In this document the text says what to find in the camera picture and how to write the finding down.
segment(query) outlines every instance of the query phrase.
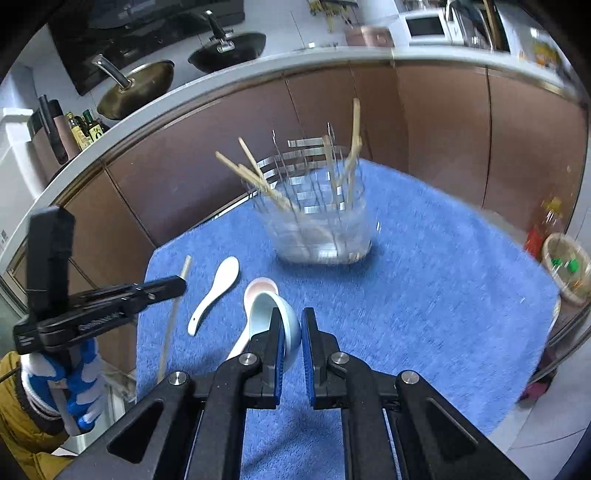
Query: sleeve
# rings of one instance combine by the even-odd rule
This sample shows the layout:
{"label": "sleeve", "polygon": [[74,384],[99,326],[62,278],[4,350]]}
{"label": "sleeve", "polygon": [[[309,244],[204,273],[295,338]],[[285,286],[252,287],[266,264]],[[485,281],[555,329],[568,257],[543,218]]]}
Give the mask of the sleeve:
{"label": "sleeve", "polygon": [[[18,359],[16,352],[8,353],[0,361],[0,375],[15,368]],[[48,421],[32,410],[19,375],[13,375],[0,384],[0,435],[13,457],[33,480],[53,478],[68,461],[49,455],[67,439],[63,422]]]}

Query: red object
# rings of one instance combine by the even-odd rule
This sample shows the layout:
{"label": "red object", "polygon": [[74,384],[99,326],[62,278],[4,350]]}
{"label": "red object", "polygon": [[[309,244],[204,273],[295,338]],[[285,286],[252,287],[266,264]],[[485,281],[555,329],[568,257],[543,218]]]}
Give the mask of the red object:
{"label": "red object", "polygon": [[527,240],[523,245],[523,250],[528,252],[535,259],[539,259],[544,245],[544,237],[540,230],[535,226],[527,234]]}

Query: metal screw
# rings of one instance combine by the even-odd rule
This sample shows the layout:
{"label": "metal screw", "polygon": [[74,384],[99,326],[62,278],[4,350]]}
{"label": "metal screw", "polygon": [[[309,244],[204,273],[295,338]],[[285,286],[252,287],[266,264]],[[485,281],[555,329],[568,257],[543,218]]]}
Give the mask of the metal screw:
{"label": "metal screw", "polygon": [[400,378],[402,379],[402,381],[404,383],[407,383],[409,385],[414,385],[415,383],[418,382],[418,380],[421,377],[418,376],[418,373],[416,373],[412,370],[405,370],[404,372],[402,372],[402,374],[400,374]]}
{"label": "metal screw", "polygon": [[349,355],[344,352],[335,352],[330,356],[330,359],[337,365],[343,365],[349,361]]}
{"label": "metal screw", "polygon": [[256,355],[254,353],[243,353],[240,357],[238,357],[238,361],[242,365],[252,365],[256,362]]}
{"label": "metal screw", "polygon": [[172,372],[168,376],[168,383],[171,385],[183,385],[187,381],[187,374],[185,372]]}

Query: microwave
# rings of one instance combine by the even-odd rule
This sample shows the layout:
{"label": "microwave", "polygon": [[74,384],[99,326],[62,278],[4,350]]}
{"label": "microwave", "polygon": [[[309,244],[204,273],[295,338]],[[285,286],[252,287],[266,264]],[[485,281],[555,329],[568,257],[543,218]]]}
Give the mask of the microwave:
{"label": "microwave", "polygon": [[396,47],[417,45],[464,45],[464,37],[456,11],[444,8],[426,8],[399,14],[388,25]]}

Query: pot handle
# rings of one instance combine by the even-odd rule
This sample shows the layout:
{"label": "pot handle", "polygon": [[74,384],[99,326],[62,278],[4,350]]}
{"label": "pot handle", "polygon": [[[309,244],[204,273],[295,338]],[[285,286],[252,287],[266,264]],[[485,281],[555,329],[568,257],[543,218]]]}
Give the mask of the pot handle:
{"label": "pot handle", "polygon": [[219,24],[213,12],[211,10],[206,10],[205,14],[207,15],[209,26],[212,28],[213,36],[218,40],[226,40],[226,31]]}
{"label": "pot handle", "polygon": [[115,65],[104,58],[104,56],[97,55],[92,59],[92,63],[116,81],[123,90],[127,90],[131,87],[131,81],[128,80]]}

